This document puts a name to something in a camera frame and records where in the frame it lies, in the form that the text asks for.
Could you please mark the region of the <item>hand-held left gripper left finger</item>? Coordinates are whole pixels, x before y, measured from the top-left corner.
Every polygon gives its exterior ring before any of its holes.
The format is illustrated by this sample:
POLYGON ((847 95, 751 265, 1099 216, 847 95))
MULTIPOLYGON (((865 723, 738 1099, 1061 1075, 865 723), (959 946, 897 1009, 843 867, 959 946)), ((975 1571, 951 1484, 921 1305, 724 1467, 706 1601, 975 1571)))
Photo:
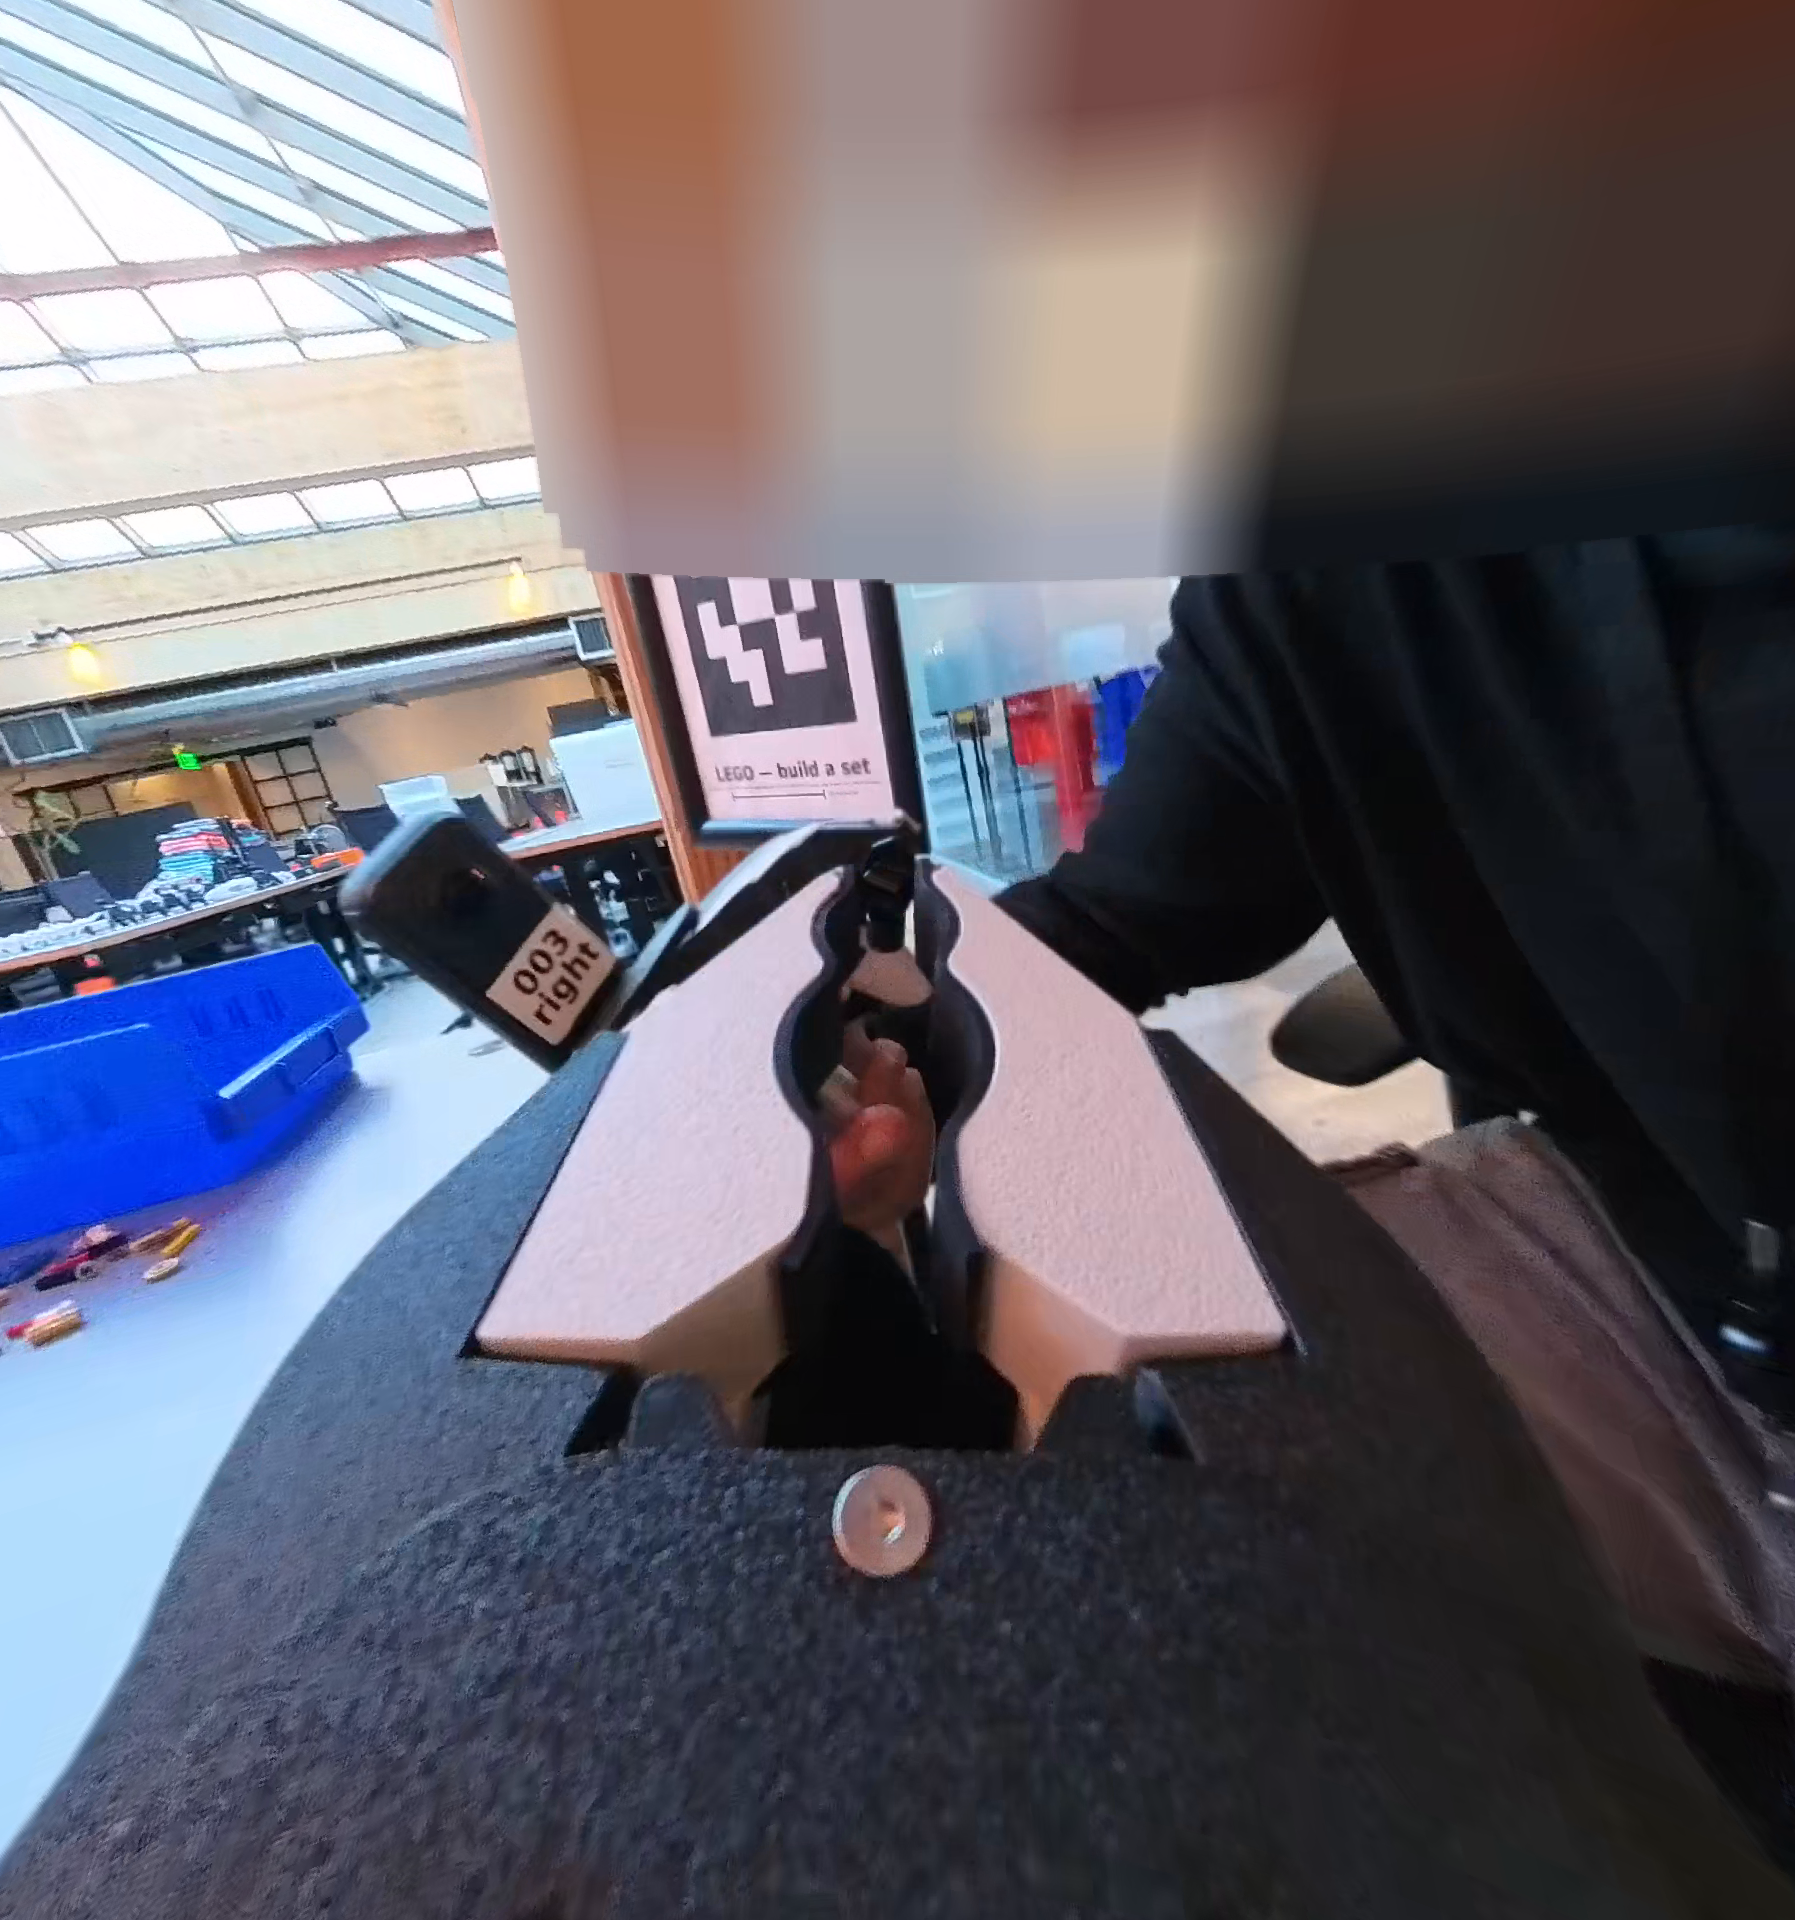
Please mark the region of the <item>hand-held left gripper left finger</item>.
POLYGON ((819 923, 845 884, 805 882, 630 1022, 478 1322, 482 1355, 690 1376, 749 1425, 785 1359, 777 1269, 817 1153, 779 1037, 827 976, 819 923))

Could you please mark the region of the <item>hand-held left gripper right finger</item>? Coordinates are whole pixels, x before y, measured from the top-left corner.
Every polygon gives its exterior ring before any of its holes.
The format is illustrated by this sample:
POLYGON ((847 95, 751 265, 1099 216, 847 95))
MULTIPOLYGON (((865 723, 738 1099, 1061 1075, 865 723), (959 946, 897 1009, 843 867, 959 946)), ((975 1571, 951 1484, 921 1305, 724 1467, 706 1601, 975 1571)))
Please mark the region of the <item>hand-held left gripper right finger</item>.
POLYGON ((1269 1357, 1287 1321, 1139 1018, 945 862, 917 906, 945 1015, 975 1020, 939 1128, 939 1232, 1031 1451, 1077 1380, 1269 1357))

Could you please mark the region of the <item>person's right forearm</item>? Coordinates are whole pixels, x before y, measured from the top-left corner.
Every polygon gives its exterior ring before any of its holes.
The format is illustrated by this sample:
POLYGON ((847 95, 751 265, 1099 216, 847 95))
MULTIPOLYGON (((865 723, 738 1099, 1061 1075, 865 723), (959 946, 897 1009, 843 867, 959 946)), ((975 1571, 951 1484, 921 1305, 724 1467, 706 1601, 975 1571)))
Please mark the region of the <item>person's right forearm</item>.
POLYGON ((995 906, 1133 1015, 1257 978, 1329 921, 1287 804, 1135 759, 1081 847, 995 906))

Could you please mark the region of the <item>pile of lego pieces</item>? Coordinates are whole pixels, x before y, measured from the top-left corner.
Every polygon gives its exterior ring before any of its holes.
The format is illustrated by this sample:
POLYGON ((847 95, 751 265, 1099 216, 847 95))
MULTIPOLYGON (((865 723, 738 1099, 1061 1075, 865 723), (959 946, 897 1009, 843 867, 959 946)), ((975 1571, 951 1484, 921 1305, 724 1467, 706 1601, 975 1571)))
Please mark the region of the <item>pile of lego pieces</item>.
POLYGON ((0 1261, 0 1359, 54 1347, 88 1325, 100 1285, 164 1285, 184 1270, 204 1220, 178 1214, 152 1226, 100 1222, 62 1244, 0 1261))

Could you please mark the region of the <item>person's right hand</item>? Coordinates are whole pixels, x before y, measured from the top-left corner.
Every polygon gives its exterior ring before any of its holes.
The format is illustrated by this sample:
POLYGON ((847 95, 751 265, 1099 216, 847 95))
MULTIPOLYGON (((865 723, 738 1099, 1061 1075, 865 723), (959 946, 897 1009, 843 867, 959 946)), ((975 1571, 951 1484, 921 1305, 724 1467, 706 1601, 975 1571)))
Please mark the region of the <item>person's right hand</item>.
POLYGON ((893 1249, 933 1178, 935 1122, 923 1077, 895 1041, 845 1027, 841 1060, 817 1092, 837 1214, 893 1249))

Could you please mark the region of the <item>long cluttered workbench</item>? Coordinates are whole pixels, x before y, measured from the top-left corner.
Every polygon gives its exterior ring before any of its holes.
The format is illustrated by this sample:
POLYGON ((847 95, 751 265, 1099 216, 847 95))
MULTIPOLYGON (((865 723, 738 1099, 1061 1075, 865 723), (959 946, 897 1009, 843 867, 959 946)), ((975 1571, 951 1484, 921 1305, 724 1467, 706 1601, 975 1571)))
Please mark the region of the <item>long cluttered workbench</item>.
MULTIPOLYGON (((566 860, 616 851, 644 840, 668 848, 666 828, 658 821, 620 828, 582 830, 570 825, 518 832, 496 844, 526 872, 562 867, 566 860)), ((168 945, 200 928, 208 943, 222 940, 222 926, 242 919, 278 919, 334 906, 336 894, 354 872, 374 862, 374 852, 348 848, 318 857, 300 872, 266 877, 254 882, 220 882, 184 906, 150 911, 144 896, 136 902, 110 902, 94 915, 68 923, 48 923, 38 931, 0 937, 0 984, 46 969, 70 969, 76 980, 106 972, 102 955, 112 950, 168 945)))

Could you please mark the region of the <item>blue plastic bin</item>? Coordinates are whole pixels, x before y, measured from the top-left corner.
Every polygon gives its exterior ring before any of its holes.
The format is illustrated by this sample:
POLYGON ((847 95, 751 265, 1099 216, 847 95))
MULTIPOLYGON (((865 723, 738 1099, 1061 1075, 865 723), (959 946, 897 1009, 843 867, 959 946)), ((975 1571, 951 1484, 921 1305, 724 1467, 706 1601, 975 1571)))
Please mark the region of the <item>blue plastic bin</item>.
POLYGON ((0 1016, 0 1251, 244 1180, 350 1089, 366 1032, 316 946, 0 1016))

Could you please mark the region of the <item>framed black and white sign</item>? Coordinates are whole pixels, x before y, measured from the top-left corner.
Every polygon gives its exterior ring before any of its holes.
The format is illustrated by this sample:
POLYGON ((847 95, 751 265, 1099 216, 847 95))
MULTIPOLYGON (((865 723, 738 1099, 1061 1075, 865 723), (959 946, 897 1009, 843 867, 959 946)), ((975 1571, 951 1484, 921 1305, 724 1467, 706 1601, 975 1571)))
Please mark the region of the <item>framed black and white sign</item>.
POLYGON ((807 825, 923 822, 893 589, 630 580, 692 832, 753 847, 807 825))

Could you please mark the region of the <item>person's grey trousers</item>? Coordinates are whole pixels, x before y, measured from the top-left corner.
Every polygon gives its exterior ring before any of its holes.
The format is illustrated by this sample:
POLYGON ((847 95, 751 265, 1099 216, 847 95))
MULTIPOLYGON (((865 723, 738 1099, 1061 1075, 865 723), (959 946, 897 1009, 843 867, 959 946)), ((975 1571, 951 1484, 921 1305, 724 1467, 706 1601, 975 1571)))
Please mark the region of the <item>person's grey trousers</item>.
POLYGON ((1563 1154, 1493 1118, 1325 1165, 1437 1289, 1653 1660, 1795 1674, 1795 1442, 1725 1386, 1563 1154))

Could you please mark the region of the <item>person in black sweater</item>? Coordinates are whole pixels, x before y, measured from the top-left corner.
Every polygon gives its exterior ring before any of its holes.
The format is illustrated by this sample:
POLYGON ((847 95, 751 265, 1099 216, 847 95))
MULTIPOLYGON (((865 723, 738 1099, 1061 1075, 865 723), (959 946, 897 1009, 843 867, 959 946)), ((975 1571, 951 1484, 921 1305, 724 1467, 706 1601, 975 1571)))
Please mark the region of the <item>person in black sweater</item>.
POLYGON ((1127 759, 1289 807, 1419 1059, 1795 1439, 1795 520, 1187 577, 1127 759))

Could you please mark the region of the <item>wooden post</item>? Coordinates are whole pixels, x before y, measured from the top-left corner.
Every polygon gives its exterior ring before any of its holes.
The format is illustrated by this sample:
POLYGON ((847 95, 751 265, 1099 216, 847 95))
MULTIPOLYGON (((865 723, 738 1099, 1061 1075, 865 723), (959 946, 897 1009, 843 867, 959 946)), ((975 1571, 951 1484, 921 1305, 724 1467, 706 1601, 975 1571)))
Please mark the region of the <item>wooden post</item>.
POLYGON ((600 611, 612 636, 618 672, 660 807, 664 839, 680 896, 698 905, 722 875, 720 857, 700 848, 686 822, 674 754, 656 701, 650 657, 626 577, 590 566, 600 611))

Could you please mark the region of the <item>grey air duct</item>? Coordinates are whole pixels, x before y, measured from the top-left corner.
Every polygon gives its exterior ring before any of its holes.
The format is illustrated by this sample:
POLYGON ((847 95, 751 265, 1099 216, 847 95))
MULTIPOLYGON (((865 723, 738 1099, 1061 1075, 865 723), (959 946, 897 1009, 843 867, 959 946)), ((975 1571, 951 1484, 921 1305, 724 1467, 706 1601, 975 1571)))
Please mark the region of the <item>grey air duct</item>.
POLYGON ((92 754, 158 739, 192 749, 616 663, 604 618, 582 615, 510 635, 458 636, 76 701, 64 712, 92 754))

